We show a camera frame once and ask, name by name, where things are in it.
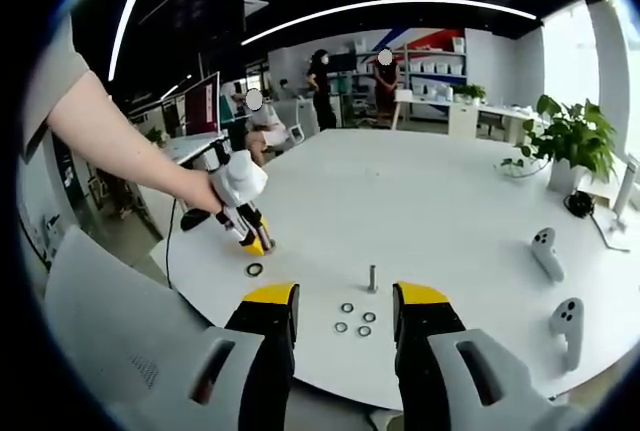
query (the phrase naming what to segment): human hand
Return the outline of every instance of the human hand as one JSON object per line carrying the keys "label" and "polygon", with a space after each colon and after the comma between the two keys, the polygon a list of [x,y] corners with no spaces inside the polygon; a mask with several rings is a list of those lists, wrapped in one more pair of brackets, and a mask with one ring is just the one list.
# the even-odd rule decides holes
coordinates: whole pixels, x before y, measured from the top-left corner
{"label": "human hand", "polygon": [[184,191],[180,196],[190,206],[211,214],[222,211],[222,203],[211,185],[209,174],[206,171],[185,169],[183,177]]}

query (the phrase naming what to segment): green leaves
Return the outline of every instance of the green leaves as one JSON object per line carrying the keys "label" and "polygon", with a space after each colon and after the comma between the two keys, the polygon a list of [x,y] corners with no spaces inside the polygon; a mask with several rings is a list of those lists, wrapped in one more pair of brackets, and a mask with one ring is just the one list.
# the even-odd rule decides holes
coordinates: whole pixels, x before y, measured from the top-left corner
{"label": "green leaves", "polygon": [[542,116],[547,111],[547,108],[549,107],[549,100],[550,99],[551,98],[549,96],[547,96],[546,94],[543,94],[538,99],[538,104],[536,104],[536,112],[540,116]]}
{"label": "green leaves", "polygon": [[533,131],[533,119],[527,119],[524,123],[522,123],[522,129],[527,132]]}
{"label": "green leaves", "polygon": [[562,109],[560,108],[560,105],[556,103],[553,100],[553,98],[551,98],[550,96],[547,96],[546,94],[543,94],[538,99],[538,104],[536,105],[536,111],[540,116],[542,116],[544,113],[547,113],[552,118],[558,114],[562,114]]}
{"label": "green leaves", "polygon": [[[586,100],[582,104],[561,107],[553,98],[543,94],[536,105],[537,113],[549,115],[550,124],[540,132],[534,131],[534,120],[522,124],[528,145],[516,146],[525,158],[567,159],[571,166],[584,166],[594,175],[608,179],[613,170],[613,134],[611,123],[600,107]],[[502,165],[524,166],[524,160],[505,159]]]}
{"label": "green leaves", "polygon": [[452,84],[453,92],[470,98],[484,98],[487,92],[479,84]]}
{"label": "green leaves", "polygon": [[502,160],[502,163],[500,163],[500,166],[517,166],[518,168],[524,168],[524,159],[518,159],[517,161],[514,161],[511,158],[506,158]]}

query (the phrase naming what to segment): office desk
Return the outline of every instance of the office desk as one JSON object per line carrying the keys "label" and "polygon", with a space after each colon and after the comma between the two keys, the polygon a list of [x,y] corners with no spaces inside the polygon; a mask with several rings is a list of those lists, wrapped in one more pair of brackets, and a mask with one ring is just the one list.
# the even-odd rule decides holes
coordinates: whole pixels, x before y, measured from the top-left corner
{"label": "office desk", "polygon": [[[399,99],[396,103],[396,109],[395,112],[393,114],[393,121],[391,124],[391,129],[395,130],[397,128],[398,125],[398,117],[400,115],[400,107],[402,105],[408,105],[408,104],[426,104],[429,106],[444,106],[444,107],[450,107],[452,104],[458,104],[458,103],[452,103],[451,101],[436,101],[434,99],[428,99],[425,96],[420,96],[420,95],[412,95],[411,99]],[[487,106],[487,105],[480,105],[478,107],[478,111],[483,112],[483,113],[491,113],[491,114],[497,114],[500,116],[505,116],[506,118],[508,118],[507,121],[507,132],[506,132],[506,141],[511,143],[511,144],[516,144],[518,142],[521,142],[524,138],[524,133],[522,130],[522,123],[524,121],[526,121],[527,119],[534,119],[535,121],[542,121],[540,119],[540,116],[537,113],[520,113],[518,111],[514,111],[512,109],[506,109],[506,108],[498,108],[496,106]]]}
{"label": "office desk", "polygon": [[[256,204],[273,254],[246,254],[209,219],[171,237],[175,288],[224,326],[259,286],[300,284],[295,376],[345,398],[402,409],[394,373],[392,284],[445,293],[467,328],[481,328],[524,361],[545,396],[563,393],[615,363],[640,338],[640,234],[629,254],[605,249],[595,225],[569,214],[546,189],[548,169],[513,180],[494,169],[517,152],[506,143],[384,130],[328,130],[266,166]],[[567,270],[554,284],[531,255],[536,232],[553,226]],[[165,242],[153,259],[165,269]],[[264,264],[257,278],[245,274]],[[369,266],[379,291],[369,294]],[[582,363],[561,371],[564,343],[548,318],[564,299],[586,307]],[[355,311],[344,314],[340,305]],[[377,314],[367,338],[356,329]],[[334,330],[337,321],[349,329]]]}
{"label": "office desk", "polygon": [[[193,136],[183,136],[169,140],[162,151],[171,160],[179,165],[183,165],[197,158],[211,147],[211,144],[224,136],[223,133],[202,133]],[[173,196],[161,191],[140,186],[129,182],[134,195],[136,195],[144,208],[152,224],[158,233],[164,238],[169,232],[171,223],[171,210],[173,207]],[[174,215],[174,227],[180,223],[180,218],[187,210],[187,205],[182,201],[176,203]]]}

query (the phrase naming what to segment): curved led light strip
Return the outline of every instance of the curved led light strip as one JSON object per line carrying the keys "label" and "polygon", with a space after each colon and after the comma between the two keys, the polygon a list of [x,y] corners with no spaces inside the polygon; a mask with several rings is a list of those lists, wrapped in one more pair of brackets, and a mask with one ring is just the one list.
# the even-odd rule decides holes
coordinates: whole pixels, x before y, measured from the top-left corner
{"label": "curved led light strip", "polygon": [[288,28],[289,26],[294,26],[296,24],[304,23],[305,21],[309,21],[311,19],[320,18],[322,16],[327,16],[329,14],[341,13],[342,11],[350,11],[352,9],[359,8],[368,8],[369,6],[380,6],[382,4],[428,4],[428,3],[437,3],[437,4],[462,4],[464,6],[475,6],[477,8],[486,8],[493,9],[495,11],[502,11],[504,13],[515,14],[516,16],[521,16],[527,19],[537,19],[533,14],[525,13],[524,11],[518,11],[517,9],[507,8],[506,6],[500,6],[498,4],[491,3],[482,3],[480,1],[470,1],[470,0],[379,0],[379,1],[365,1],[364,3],[355,3],[348,4],[346,6],[340,6],[338,8],[327,9],[326,11],[320,11],[318,13],[310,14],[309,16],[304,16],[302,18],[294,19],[293,21],[289,21],[288,23],[280,24],[275,28],[267,29],[262,33],[256,34],[255,36],[246,39],[240,43],[242,46],[245,46],[249,43],[253,43],[260,38],[264,38],[276,31],[280,31],[284,28]]}
{"label": "curved led light strip", "polygon": [[118,29],[116,31],[116,39],[113,43],[113,50],[111,50],[109,81],[113,81],[113,77],[116,74],[116,64],[118,63],[118,54],[120,54],[120,46],[122,45],[124,30],[127,27],[129,18],[131,17],[131,11],[133,11],[134,4],[136,4],[136,0],[127,0],[124,4],[124,9],[122,10],[122,16],[120,16],[120,22],[118,23]]}

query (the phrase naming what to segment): computer monitor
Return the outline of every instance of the computer monitor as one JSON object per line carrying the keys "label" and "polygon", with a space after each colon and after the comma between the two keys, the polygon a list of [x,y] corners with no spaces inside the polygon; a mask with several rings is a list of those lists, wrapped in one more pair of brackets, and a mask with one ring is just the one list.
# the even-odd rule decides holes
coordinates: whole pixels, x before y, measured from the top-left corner
{"label": "computer monitor", "polygon": [[212,74],[185,92],[187,136],[220,132],[220,73]]}
{"label": "computer monitor", "polygon": [[358,67],[355,53],[332,54],[327,66],[328,72],[353,71]]}

